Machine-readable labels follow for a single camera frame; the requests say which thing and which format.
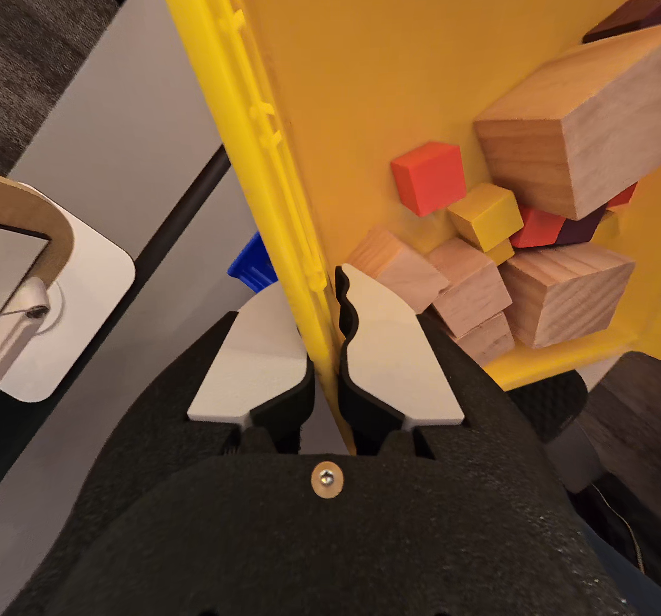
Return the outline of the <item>pile of wooden cubes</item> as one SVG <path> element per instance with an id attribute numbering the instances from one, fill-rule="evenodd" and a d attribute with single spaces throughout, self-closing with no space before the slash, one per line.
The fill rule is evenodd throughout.
<path id="1" fill-rule="evenodd" d="M 424 258 L 376 228 L 348 261 L 431 304 L 482 365 L 514 341 L 580 356 L 633 340 L 660 299 L 660 0 L 626 0 L 473 127 L 491 181 L 470 191 L 456 146 L 391 162 L 401 202 L 449 203 L 457 237 Z"/>

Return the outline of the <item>blue plastic box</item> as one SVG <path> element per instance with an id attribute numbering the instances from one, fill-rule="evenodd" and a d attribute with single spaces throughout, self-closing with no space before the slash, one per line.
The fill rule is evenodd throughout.
<path id="1" fill-rule="evenodd" d="M 260 232 L 247 242 L 227 269 L 227 275 L 259 293 L 278 281 Z"/>

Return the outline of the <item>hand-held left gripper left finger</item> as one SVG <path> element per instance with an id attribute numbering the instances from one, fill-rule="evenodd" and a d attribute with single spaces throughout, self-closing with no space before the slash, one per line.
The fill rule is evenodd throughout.
<path id="1" fill-rule="evenodd" d="M 234 316 L 187 416 L 267 430 L 280 453 L 297 453 L 315 405 L 315 367 L 279 282 Z"/>

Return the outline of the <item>yellow plastic box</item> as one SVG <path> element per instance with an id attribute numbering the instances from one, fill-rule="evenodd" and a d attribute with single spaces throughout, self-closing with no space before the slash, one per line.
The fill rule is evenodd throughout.
<path id="1" fill-rule="evenodd" d="M 344 441 L 332 287 L 374 225 L 421 252 L 443 210 L 401 206 L 390 161 L 473 119 L 625 0 L 166 0 Z"/>

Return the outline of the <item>white board stand base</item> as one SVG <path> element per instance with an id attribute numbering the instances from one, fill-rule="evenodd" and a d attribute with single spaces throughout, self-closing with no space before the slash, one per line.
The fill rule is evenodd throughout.
<path id="1" fill-rule="evenodd" d="M 26 279 L 1 308 L 1 390 L 23 403 L 54 392 L 136 276 L 124 250 L 54 204 L 73 230 L 68 263 L 48 288 Z"/>

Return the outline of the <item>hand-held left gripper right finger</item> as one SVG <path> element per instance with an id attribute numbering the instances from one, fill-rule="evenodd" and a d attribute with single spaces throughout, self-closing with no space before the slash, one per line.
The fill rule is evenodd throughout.
<path id="1" fill-rule="evenodd" d="M 418 315 L 350 264 L 335 269 L 344 341 L 338 407 L 358 455 L 377 455 L 392 432 L 458 426 L 465 414 Z"/>

